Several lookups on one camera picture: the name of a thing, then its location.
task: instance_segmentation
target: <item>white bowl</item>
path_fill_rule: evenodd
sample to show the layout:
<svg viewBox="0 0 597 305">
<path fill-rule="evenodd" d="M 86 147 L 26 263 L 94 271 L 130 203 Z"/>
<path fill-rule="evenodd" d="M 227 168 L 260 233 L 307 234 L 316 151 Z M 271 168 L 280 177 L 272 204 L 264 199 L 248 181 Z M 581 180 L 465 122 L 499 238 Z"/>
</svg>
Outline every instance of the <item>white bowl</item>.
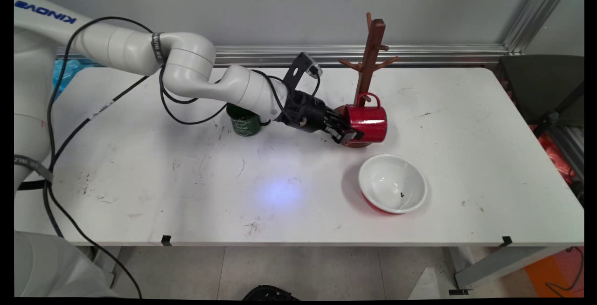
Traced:
<svg viewBox="0 0 597 305">
<path fill-rule="evenodd" d="M 427 182 L 421 172 L 393 154 L 367 159 L 359 170 L 359 186 L 375 207 L 395 214 L 414 211 L 427 196 Z"/>
</svg>

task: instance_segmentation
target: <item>floor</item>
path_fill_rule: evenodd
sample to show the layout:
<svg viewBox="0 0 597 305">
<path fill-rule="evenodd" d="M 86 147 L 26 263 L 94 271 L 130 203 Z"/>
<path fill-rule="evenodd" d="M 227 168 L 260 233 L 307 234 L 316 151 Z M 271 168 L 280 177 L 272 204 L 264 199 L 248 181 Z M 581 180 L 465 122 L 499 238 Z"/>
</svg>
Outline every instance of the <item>floor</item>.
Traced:
<svg viewBox="0 0 597 305">
<path fill-rule="evenodd" d="M 472 248 L 479 260 L 491 248 Z M 448 250 L 439 247 L 123 247 L 119 259 L 143 297 L 241 300 L 271 284 L 300 300 L 407 299 L 426 267 L 434 267 L 442 298 L 537 297 L 524 269 L 484 284 L 469 296 L 454 289 Z M 119 267 L 113 290 L 136 297 Z"/>
</svg>

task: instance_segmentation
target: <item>table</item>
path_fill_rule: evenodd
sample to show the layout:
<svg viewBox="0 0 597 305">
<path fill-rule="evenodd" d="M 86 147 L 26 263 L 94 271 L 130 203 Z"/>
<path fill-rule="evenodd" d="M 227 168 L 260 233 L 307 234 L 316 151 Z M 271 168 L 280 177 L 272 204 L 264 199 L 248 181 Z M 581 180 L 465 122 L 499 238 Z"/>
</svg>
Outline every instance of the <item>table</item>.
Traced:
<svg viewBox="0 0 597 305">
<path fill-rule="evenodd" d="M 283 77 L 286 69 L 262 69 Z M 214 69 L 217 80 L 224 69 Z M 57 144 L 139 76 L 84 69 L 54 106 Z M 357 74 L 324 69 L 317 94 L 349 103 Z M 305 75 L 298 89 L 311 92 Z M 162 108 L 157 74 L 97 116 L 57 163 L 54 193 L 102 245 L 450 246 L 460 288 L 584 243 L 584 209 L 487 69 L 382 69 L 371 92 L 388 112 L 381 144 L 353 149 L 323 132 L 272 123 L 253 137 L 225 113 L 198 126 Z M 222 103 L 171 104 L 184 120 Z M 359 166 L 380 153 L 420 168 L 429 196 L 417 211 L 382 214 L 367 204 Z M 52 234 L 39 192 L 19 192 L 15 230 Z M 55 209 L 68 241 L 87 244 Z M 475 263 L 466 246 L 512 243 Z"/>
</svg>

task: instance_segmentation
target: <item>scuff mark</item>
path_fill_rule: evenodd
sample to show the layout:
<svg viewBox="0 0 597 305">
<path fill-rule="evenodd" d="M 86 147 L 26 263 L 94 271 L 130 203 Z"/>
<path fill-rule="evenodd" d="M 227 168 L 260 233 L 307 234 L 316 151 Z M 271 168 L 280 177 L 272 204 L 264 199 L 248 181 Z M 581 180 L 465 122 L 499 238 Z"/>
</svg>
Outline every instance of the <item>scuff mark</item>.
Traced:
<svg viewBox="0 0 597 305">
<path fill-rule="evenodd" d="M 419 115 L 419 116 L 417 116 L 417 117 L 418 117 L 418 118 L 422 118 L 423 116 L 427 116 L 427 115 L 435 114 L 436 112 L 439 112 L 439 111 L 441 111 L 441 109 L 438 109 L 438 110 L 436 110 L 436 111 L 433 111 L 433 112 L 425 112 L 423 115 Z"/>
<path fill-rule="evenodd" d="M 100 200 L 100 201 L 101 201 L 101 202 L 105 202 L 105 203 L 113 203 L 113 202 L 115 202 L 115 201 L 117 201 L 117 200 L 120 200 L 120 199 L 118 199 L 118 198 L 114 198 L 112 201 L 105 201 L 105 200 Z"/>
<path fill-rule="evenodd" d="M 245 237 L 250 237 L 251 235 L 261 233 L 261 226 L 257 222 L 251 222 L 249 224 L 245 224 L 245 227 L 249 227 L 247 233 L 245 233 Z"/>
<path fill-rule="evenodd" d="M 172 161 L 172 171 L 176 171 L 176 169 L 179 167 L 180 167 L 180 163 L 177 163 L 176 160 L 174 159 Z"/>
<path fill-rule="evenodd" d="M 485 212 L 485 210 L 483 209 L 483 207 L 481 207 L 481 205 L 479 205 L 479 203 L 477 201 L 475 201 L 475 203 L 477 204 L 477 206 L 479 207 L 479 210 L 481 212 Z"/>
<path fill-rule="evenodd" d="M 245 171 L 245 164 L 246 164 L 246 163 L 247 163 L 247 162 L 245 162 L 245 158 L 243 157 L 243 168 L 241 169 L 240 173 L 239 173 L 239 174 L 236 176 L 236 178 L 240 177 L 240 176 L 241 176 L 241 174 L 243 173 L 243 171 Z"/>
<path fill-rule="evenodd" d="M 205 161 L 205 158 L 206 158 L 206 157 L 207 157 L 207 156 L 203 156 L 203 159 L 201 159 L 201 164 L 199 164 L 199 169 L 201 169 L 201 165 L 203 165 L 203 161 Z"/>
</svg>

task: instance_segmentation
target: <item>black object on floor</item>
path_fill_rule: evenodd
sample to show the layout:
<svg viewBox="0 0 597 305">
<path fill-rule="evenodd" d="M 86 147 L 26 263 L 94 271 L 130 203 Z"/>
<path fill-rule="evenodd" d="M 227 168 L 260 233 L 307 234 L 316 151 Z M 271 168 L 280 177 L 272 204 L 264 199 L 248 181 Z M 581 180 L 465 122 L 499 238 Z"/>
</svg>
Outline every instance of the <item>black object on floor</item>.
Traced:
<svg viewBox="0 0 597 305">
<path fill-rule="evenodd" d="M 254 288 L 243 300 L 300 301 L 294 298 L 290 292 L 271 285 L 260 285 Z"/>
</svg>

